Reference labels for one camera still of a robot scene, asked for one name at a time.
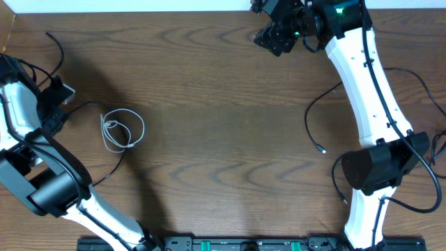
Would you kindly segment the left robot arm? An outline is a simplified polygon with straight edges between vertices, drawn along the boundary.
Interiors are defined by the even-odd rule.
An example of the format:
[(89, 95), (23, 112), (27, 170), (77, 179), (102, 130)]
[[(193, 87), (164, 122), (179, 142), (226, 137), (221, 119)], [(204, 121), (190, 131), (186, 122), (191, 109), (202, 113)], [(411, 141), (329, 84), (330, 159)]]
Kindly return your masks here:
[(60, 77), (40, 90), (24, 65), (1, 55), (1, 184), (36, 215), (76, 222), (113, 250), (163, 250), (162, 241), (95, 191), (85, 166), (54, 139), (65, 121), (60, 105), (75, 90)]

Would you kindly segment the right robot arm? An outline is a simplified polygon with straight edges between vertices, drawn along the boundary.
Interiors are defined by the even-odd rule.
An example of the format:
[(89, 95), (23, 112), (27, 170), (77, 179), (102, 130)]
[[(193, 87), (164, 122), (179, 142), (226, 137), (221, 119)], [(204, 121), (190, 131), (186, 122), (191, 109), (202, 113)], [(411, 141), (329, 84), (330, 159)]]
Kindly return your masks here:
[(316, 37), (317, 50), (327, 53), (351, 103), (361, 148), (339, 159), (353, 192), (338, 249), (412, 250), (413, 244), (386, 240), (382, 228), (390, 197), (426, 153), (429, 139), (413, 131), (394, 99), (364, 2), (257, 0), (251, 9), (269, 16), (254, 42), (275, 56)]

